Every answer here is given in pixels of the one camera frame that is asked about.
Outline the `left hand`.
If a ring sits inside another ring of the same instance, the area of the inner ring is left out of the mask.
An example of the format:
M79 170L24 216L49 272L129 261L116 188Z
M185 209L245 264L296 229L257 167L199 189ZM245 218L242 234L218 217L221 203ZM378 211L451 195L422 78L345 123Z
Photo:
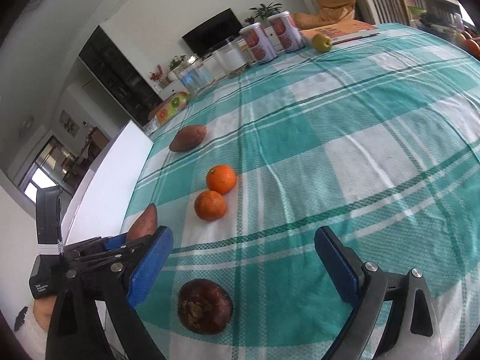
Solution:
M50 320L55 308L57 297L49 296L35 299L33 302L32 313L38 325L45 331L49 331Z

